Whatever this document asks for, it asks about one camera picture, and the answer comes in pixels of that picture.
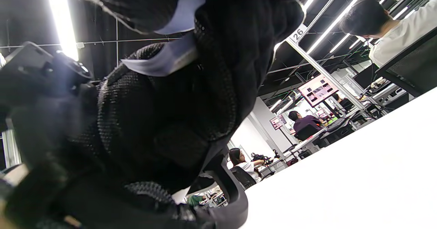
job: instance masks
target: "computer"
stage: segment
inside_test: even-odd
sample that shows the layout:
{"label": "computer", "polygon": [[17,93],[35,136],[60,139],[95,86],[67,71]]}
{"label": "computer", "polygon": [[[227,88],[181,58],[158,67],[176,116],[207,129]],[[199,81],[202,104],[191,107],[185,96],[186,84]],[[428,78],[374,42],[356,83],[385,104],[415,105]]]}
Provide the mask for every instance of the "computer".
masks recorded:
{"label": "computer", "polygon": [[338,88],[324,75],[319,75],[306,82],[298,90],[312,107],[317,106],[338,92]]}
{"label": "computer", "polygon": [[379,67],[375,64],[371,64],[364,70],[362,70],[359,74],[357,74],[354,77],[354,80],[363,88],[367,88],[370,86],[376,79],[376,70],[378,70]]}

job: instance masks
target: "keyboard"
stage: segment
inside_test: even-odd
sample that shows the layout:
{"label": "keyboard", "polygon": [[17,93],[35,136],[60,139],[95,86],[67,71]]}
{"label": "keyboard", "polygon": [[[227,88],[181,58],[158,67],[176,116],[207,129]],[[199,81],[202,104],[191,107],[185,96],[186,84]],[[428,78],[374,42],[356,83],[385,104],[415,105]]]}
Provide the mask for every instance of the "keyboard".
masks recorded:
{"label": "keyboard", "polygon": [[329,125],[326,130],[328,132],[332,132],[337,130],[341,125],[343,125],[343,123],[346,121],[347,119],[338,119],[336,121],[334,121],[333,123],[331,123],[331,125]]}

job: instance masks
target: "aluminum rail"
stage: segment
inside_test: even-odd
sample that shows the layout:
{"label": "aluminum rail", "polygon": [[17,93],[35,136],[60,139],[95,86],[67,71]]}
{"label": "aluminum rail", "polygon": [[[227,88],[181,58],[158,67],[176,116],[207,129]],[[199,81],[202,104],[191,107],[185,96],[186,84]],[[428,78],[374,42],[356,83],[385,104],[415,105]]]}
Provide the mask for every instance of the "aluminum rail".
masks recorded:
{"label": "aluminum rail", "polygon": [[331,6],[331,4],[334,2],[334,0],[329,0],[328,3],[323,7],[323,9],[317,14],[317,16],[312,20],[312,22],[309,24],[308,28],[303,32],[303,34],[299,37],[298,42],[299,43],[305,35],[308,34],[309,30],[315,25],[315,23],[322,17],[322,15],[325,13],[325,11]]}
{"label": "aluminum rail", "polygon": [[298,44],[286,39],[287,43],[293,47],[305,60],[307,60],[317,71],[324,75],[328,80],[330,80],[345,96],[360,110],[366,110],[366,108],[352,95],[348,90],[346,90],[340,82],[338,82],[332,75],[326,71],[320,64],[318,64],[306,51],[304,51]]}

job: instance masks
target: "purple shirt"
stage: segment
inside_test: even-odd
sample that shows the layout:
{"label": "purple shirt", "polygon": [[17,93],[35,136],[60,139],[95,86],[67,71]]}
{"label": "purple shirt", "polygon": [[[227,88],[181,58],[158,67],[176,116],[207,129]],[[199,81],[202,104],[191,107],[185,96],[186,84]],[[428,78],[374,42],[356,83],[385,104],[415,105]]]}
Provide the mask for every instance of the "purple shirt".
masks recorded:
{"label": "purple shirt", "polygon": [[295,125],[293,126],[293,129],[295,129],[296,132],[299,132],[300,130],[302,130],[305,126],[307,125],[312,125],[315,129],[317,129],[318,131],[320,131],[322,128],[319,126],[320,120],[315,118],[312,115],[307,115],[305,117],[303,117],[302,119],[297,119],[295,121]]}

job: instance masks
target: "white shirt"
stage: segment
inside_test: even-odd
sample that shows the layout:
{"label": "white shirt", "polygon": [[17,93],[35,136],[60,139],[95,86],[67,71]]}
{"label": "white shirt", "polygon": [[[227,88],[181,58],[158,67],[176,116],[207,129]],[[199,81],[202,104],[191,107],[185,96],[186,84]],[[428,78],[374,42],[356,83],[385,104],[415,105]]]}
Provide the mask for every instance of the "white shirt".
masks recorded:
{"label": "white shirt", "polygon": [[255,172],[255,166],[253,165],[253,162],[243,162],[238,164],[240,168],[242,168],[246,173],[250,174],[250,176],[259,183],[261,181],[261,178],[259,177],[258,173]]}
{"label": "white shirt", "polygon": [[431,0],[388,31],[370,51],[369,57],[381,67],[436,27],[437,0]]}

